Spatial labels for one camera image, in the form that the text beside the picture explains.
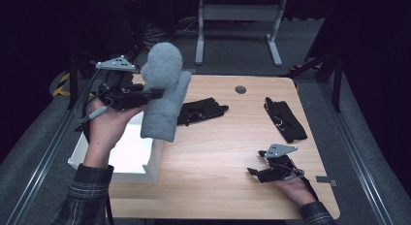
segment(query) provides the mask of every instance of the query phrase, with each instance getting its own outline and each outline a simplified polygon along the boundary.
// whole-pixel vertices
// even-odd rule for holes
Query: gray carpet
[[[283,66],[279,68],[274,67],[265,41],[265,34],[271,29],[269,23],[257,22],[249,28],[228,23],[208,25],[202,66],[194,64],[197,43],[194,33],[175,38],[172,43],[182,52],[183,68],[198,75],[275,77],[288,73],[292,66],[303,63],[321,22],[322,20],[285,20],[281,23],[276,39],[283,60]],[[142,53],[137,62],[142,66],[145,59],[146,55]],[[338,182],[333,192],[341,216],[336,221],[342,225],[379,224],[351,162],[340,128],[335,122],[334,110],[328,106],[332,80],[326,84],[318,84],[312,78],[314,74],[315,71],[308,71],[295,78],[295,82],[300,89],[301,103],[328,176]],[[336,116],[343,119],[358,152],[372,174],[381,199],[393,220],[392,224],[411,224],[410,199],[379,151],[345,78],[340,101],[342,113]],[[13,212],[43,153],[52,141],[67,106],[68,97],[56,96],[0,166],[0,224],[6,224]],[[28,202],[28,210],[22,215],[20,224],[47,224],[47,220],[64,200],[67,187],[75,173],[67,160],[79,139],[79,133],[74,132],[77,126],[76,122],[70,122],[62,146],[59,147],[40,189],[32,201]],[[154,221],[116,219],[116,224],[144,222]],[[302,224],[300,220],[287,223]]]

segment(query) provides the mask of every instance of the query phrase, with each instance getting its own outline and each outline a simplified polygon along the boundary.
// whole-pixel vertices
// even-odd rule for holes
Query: plaid shirt sleeve
[[[66,200],[51,218],[50,224],[105,224],[106,199],[114,168],[97,169],[79,165]]]
[[[336,224],[329,211],[321,202],[302,206],[300,214],[306,225]]]

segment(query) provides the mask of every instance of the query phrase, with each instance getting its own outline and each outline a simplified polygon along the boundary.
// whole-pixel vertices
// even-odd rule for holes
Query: gray mitten
[[[170,43],[156,44],[148,53],[147,62],[142,66],[144,90],[165,90],[162,98],[147,103],[142,117],[142,138],[174,140],[177,117],[191,80],[191,74],[181,68],[181,53]]]

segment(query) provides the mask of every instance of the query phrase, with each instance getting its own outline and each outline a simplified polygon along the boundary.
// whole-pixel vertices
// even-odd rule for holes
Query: white box
[[[109,164],[114,166],[111,182],[155,184],[160,172],[162,140],[142,139],[142,112],[127,124],[121,140],[111,151]],[[75,169],[84,161],[88,142],[81,134],[68,163]]]

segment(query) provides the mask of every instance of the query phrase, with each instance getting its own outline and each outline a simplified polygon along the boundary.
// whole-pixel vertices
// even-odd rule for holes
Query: person
[[[90,110],[101,108],[96,99]],[[145,106],[125,111],[108,108],[91,120],[90,143],[84,161],[69,186],[65,201],[50,219],[52,225],[106,224],[106,201],[114,167],[109,165],[111,150],[122,137],[129,120]],[[306,224],[335,224],[327,209],[317,202],[300,178],[277,180],[273,185],[283,190],[297,205]]]

